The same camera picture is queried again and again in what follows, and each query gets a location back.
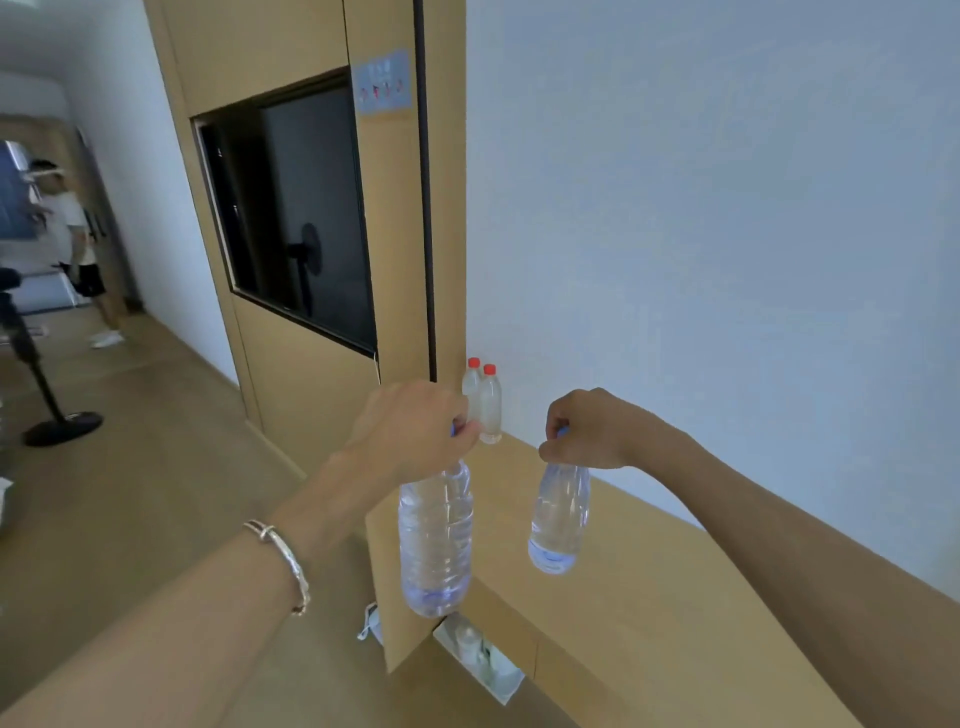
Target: plastic water bottle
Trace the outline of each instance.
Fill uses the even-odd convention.
[[[487,445],[496,445],[500,442],[500,407],[503,399],[500,389],[500,380],[496,378],[496,367],[493,364],[484,364],[483,378],[477,390],[477,404],[480,424],[483,431],[480,433],[481,442]]]
[[[468,420],[480,419],[480,402],[477,401],[477,392],[480,390],[480,359],[472,356],[467,360],[467,371],[460,385],[460,391],[469,399]]]
[[[464,461],[401,486],[398,522],[407,604],[422,617],[448,615],[470,583],[473,494]]]
[[[559,436],[566,434],[564,427]],[[527,553],[545,573],[570,571],[580,553],[590,509],[590,469],[550,463],[540,481]]]

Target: wooden floor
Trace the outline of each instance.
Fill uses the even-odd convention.
[[[36,388],[0,350],[9,490],[0,530],[0,710],[140,599],[297,487],[249,430],[236,390],[146,316],[94,352],[90,310],[34,317],[64,410],[106,416],[88,437],[25,449],[44,419]],[[571,726],[529,681],[501,708],[435,643],[393,676],[355,634],[373,586],[366,545],[330,557],[305,619],[290,620],[224,725]]]

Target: hand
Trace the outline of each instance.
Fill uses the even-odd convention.
[[[476,445],[481,425],[467,422],[467,407],[466,397],[428,381],[381,387],[354,423],[348,449],[388,468],[395,485],[423,480]]]
[[[557,433],[568,430],[563,437]],[[605,389],[575,389],[550,405],[547,441],[540,457],[548,463],[588,468],[633,466],[656,476],[684,434],[645,409]]]

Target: person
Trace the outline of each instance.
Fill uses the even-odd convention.
[[[467,454],[480,435],[467,412],[466,397],[429,382],[371,395],[347,445],[270,520],[308,580],[399,484]],[[546,435],[547,462],[640,468],[673,491],[866,728],[960,725],[956,602],[604,390],[555,401]],[[299,604],[285,558],[240,532],[27,693],[0,728],[214,725]]]
[[[84,209],[67,188],[63,170],[47,159],[35,159],[25,178],[40,192],[40,202],[31,205],[31,211],[43,231],[41,237],[53,248],[73,289],[93,301],[107,327],[91,337],[90,346],[105,349],[123,343],[120,319],[100,276]]]

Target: silver bangle bracelet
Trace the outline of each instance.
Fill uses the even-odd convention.
[[[290,565],[290,570],[294,573],[297,584],[300,586],[300,605],[293,608],[293,614],[300,617],[306,612],[307,605],[310,603],[310,585],[306,581],[306,576],[303,575],[303,568],[297,561],[294,552],[287,545],[287,542],[280,538],[280,534],[276,532],[273,526],[261,521],[247,521],[244,526],[256,534],[256,538],[259,539],[261,544],[273,542],[284,560]]]

